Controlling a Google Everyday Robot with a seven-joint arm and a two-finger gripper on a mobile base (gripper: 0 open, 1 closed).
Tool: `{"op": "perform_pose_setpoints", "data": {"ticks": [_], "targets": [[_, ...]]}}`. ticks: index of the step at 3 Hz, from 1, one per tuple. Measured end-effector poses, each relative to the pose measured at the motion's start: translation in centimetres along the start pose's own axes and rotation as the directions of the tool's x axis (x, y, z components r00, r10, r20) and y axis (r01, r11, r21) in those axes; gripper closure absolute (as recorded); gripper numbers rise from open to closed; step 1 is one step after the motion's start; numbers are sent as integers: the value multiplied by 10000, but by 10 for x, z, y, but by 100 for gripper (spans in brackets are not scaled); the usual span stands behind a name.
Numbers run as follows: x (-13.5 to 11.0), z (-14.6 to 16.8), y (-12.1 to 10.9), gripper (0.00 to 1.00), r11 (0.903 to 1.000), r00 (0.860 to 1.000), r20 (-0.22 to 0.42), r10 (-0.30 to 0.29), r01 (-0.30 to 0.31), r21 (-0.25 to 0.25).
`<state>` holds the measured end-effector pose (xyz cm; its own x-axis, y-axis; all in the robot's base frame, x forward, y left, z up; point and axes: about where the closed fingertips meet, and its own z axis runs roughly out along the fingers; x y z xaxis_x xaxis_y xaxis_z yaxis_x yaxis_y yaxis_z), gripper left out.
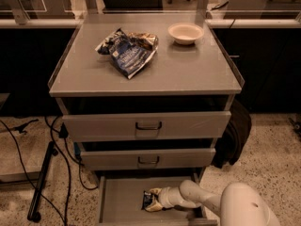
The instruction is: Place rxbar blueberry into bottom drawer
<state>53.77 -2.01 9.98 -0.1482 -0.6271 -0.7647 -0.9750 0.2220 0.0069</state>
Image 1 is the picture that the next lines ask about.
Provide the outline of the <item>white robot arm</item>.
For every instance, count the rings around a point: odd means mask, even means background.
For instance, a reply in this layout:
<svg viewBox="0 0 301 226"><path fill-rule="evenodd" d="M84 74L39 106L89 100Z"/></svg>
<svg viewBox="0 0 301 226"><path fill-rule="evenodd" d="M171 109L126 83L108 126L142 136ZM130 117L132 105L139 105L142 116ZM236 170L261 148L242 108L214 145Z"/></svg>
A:
<svg viewBox="0 0 301 226"><path fill-rule="evenodd" d="M227 185L222 194L214 194L191 180L177 187L156 187L144 192L142 208L158 212L176 206L205 206L220 218L221 226L280 226L275 213L261 195L244 183Z"/></svg>

